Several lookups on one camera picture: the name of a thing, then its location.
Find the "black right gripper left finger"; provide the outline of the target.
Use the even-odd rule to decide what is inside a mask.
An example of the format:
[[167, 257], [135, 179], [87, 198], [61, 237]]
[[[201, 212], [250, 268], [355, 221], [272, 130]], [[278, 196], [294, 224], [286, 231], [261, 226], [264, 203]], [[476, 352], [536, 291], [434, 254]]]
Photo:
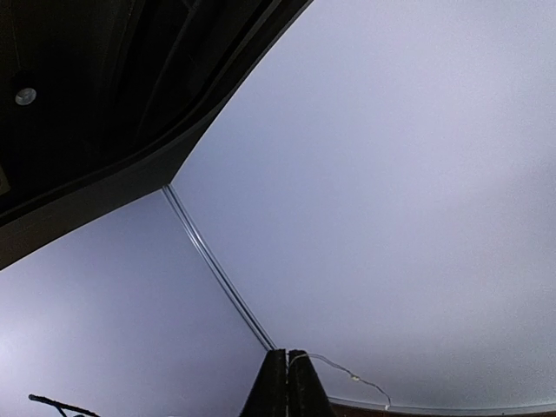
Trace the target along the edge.
[[240, 417], [285, 417], [288, 368], [285, 349], [266, 353]]

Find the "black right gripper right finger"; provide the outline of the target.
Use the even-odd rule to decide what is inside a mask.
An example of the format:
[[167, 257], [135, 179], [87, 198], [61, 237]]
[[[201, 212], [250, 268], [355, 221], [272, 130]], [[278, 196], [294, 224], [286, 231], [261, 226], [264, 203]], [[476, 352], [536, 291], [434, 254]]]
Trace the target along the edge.
[[288, 352], [288, 416], [334, 417], [313, 363], [302, 350]]

